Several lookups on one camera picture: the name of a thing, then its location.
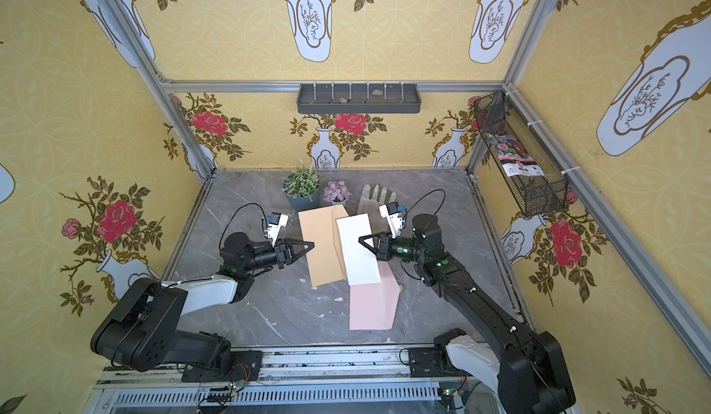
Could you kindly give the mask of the purple flowers in white pot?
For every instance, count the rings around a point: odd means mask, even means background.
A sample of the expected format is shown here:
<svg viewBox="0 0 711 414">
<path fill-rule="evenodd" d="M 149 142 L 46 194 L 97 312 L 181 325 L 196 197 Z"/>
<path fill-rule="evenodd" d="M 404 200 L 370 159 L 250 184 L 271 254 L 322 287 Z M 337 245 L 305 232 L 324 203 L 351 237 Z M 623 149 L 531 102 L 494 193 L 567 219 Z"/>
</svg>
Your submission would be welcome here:
<svg viewBox="0 0 711 414">
<path fill-rule="evenodd" d="M 343 180 L 329 181 L 323 190 L 323 200 L 330 205 L 344 204 L 350 197 L 352 193 Z"/>
</svg>

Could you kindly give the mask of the pink envelope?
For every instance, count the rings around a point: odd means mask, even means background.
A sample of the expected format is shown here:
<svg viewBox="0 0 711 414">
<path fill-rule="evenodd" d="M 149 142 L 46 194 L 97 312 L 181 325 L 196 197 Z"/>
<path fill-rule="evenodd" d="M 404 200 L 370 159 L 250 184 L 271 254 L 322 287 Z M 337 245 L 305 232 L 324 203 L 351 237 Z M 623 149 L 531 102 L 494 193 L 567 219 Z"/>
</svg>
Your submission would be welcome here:
<svg viewBox="0 0 711 414">
<path fill-rule="evenodd" d="M 381 282 L 350 287 L 349 328 L 353 331 L 391 330 L 402 292 L 387 262 L 379 262 Z"/>
</svg>

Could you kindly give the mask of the brown kraft envelope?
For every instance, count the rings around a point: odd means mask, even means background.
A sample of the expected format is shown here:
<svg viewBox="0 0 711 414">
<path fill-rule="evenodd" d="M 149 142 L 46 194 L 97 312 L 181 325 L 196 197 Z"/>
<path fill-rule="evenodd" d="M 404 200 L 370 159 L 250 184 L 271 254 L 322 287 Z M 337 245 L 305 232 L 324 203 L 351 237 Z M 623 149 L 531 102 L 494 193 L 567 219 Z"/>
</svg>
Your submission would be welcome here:
<svg viewBox="0 0 711 414">
<path fill-rule="evenodd" d="M 314 287 L 345 280 L 346 266 L 337 220 L 347 218 L 343 205 L 315 208 L 298 213 L 305 241 L 315 247 L 307 253 L 307 266 Z"/>
</svg>

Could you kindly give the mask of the green plant in blue pot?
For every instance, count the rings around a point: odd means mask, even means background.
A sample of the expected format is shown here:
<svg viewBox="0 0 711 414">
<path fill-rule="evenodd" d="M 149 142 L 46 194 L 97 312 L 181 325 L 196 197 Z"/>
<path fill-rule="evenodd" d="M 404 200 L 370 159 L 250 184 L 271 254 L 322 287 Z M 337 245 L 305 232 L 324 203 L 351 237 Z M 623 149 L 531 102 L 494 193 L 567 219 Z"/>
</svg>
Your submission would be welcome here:
<svg viewBox="0 0 711 414">
<path fill-rule="evenodd" d="M 312 167 L 297 168 L 284 180 L 283 192 L 296 212 L 314 210 L 320 204 L 320 175 Z"/>
</svg>

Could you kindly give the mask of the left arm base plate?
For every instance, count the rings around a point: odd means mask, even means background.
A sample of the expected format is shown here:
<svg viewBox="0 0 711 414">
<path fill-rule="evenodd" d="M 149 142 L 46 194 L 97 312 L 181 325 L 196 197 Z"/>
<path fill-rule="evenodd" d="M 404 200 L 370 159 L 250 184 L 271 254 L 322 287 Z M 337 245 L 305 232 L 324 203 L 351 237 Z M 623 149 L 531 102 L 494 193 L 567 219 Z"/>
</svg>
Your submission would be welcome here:
<svg viewBox="0 0 711 414">
<path fill-rule="evenodd" d="M 183 371 L 183 383 L 238 382 L 257 380 L 263 360 L 260 350 L 231 351 L 226 363 L 218 369 L 187 365 Z"/>
</svg>

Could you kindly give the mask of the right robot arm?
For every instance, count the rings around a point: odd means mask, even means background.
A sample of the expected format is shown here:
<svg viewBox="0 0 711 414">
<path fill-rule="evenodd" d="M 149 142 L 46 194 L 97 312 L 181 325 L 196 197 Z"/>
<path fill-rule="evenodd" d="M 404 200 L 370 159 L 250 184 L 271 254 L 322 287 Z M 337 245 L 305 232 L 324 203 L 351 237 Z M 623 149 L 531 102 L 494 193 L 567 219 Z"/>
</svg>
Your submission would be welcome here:
<svg viewBox="0 0 711 414">
<path fill-rule="evenodd" d="M 411 238 L 388 232 L 359 237 L 378 260 L 411 262 L 420 280 L 456 308 L 483 337 L 448 336 L 444 354 L 456 369 L 497 393 L 507 413 L 562 413 L 576 403 L 561 345 L 549 333 L 537 334 L 490 298 L 464 265 L 446 251 L 438 219 L 420 214 Z"/>
</svg>

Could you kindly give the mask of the grey wall shelf tray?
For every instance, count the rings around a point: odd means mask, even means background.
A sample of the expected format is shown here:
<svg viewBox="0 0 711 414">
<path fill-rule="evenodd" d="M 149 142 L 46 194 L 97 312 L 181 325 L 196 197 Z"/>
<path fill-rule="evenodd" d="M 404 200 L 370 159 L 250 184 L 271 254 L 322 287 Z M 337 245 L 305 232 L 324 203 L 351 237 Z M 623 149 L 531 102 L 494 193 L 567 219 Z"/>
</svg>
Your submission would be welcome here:
<svg viewBox="0 0 711 414">
<path fill-rule="evenodd" d="M 381 89 L 383 97 L 370 95 Z M 339 104 L 338 99 L 348 99 Z M 300 84 L 297 110 L 307 114 L 417 114 L 421 109 L 418 85 L 404 82 L 340 82 Z"/>
</svg>

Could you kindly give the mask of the dirty white work glove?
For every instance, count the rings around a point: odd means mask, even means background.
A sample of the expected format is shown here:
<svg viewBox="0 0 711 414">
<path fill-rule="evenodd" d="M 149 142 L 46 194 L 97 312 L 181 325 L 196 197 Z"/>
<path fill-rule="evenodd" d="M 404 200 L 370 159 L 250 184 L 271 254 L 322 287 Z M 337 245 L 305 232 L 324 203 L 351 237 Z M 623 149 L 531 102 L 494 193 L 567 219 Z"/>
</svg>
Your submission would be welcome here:
<svg viewBox="0 0 711 414">
<path fill-rule="evenodd" d="M 357 214 L 367 214 L 372 234 L 389 232 L 387 219 L 381 216 L 380 206 L 397 200 L 397 193 L 378 184 L 365 184 L 357 206 Z"/>
</svg>

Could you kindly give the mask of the seed packet in basket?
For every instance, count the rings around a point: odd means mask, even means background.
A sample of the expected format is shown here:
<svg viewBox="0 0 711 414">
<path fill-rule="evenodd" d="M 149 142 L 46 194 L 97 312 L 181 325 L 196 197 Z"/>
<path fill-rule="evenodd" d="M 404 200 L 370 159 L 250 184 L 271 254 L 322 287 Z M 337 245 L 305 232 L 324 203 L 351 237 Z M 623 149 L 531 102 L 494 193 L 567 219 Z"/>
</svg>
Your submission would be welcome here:
<svg viewBox="0 0 711 414">
<path fill-rule="evenodd" d="M 528 154 L 522 143 L 509 134 L 485 134 L 507 177 L 543 177 L 544 170 Z"/>
</svg>

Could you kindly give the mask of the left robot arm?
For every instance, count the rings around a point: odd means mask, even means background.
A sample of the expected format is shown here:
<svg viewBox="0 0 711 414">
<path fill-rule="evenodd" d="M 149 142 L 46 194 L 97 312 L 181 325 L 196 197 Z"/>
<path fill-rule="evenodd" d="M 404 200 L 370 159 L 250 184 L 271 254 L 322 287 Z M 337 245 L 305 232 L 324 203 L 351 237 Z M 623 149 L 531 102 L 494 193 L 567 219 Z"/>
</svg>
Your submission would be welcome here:
<svg viewBox="0 0 711 414">
<path fill-rule="evenodd" d="M 294 238 L 256 242 L 242 232 L 230 234 L 220 248 L 223 264 L 208 278 L 136 280 L 96 329 L 90 349 L 135 371 L 183 364 L 226 376 L 233 369 L 231 342 L 217 334 L 180 331 L 181 317 L 243 300 L 259 275 L 291 265 L 314 248 L 313 242 Z"/>
</svg>

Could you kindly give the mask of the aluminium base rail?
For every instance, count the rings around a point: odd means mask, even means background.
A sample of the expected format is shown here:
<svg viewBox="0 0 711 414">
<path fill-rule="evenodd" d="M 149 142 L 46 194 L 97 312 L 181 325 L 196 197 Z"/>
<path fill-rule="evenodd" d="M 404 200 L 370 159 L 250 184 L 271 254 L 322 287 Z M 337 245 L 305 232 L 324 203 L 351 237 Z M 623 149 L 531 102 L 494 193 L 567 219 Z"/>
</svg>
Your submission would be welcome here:
<svg viewBox="0 0 711 414">
<path fill-rule="evenodd" d="M 86 413 L 226 413 L 232 408 L 296 408 L 335 404 L 431 402 L 448 413 L 502 413 L 496 392 L 476 377 L 454 368 L 445 356 L 446 377 L 411 377 L 411 345 L 309 345 L 247 347 L 260 350 L 257 380 L 183 383 L 187 365 L 160 365 L 139 373 L 109 366 L 100 375 Z"/>
</svg>

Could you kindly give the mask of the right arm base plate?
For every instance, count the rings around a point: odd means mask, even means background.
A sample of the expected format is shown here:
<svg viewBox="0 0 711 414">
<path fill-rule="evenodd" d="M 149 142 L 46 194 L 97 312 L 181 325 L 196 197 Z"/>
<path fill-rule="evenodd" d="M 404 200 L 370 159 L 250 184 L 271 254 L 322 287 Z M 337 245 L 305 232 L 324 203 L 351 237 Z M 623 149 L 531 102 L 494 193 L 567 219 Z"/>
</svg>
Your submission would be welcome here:
<svg viewBox="0 0 711 414">
<path fill-rule="evenodd" d="M 447 369 L 444 352 L 438 347 L 408 348 L 407 359 L 411 377 L 435 378 L 452 375 Z"/>
</svg>

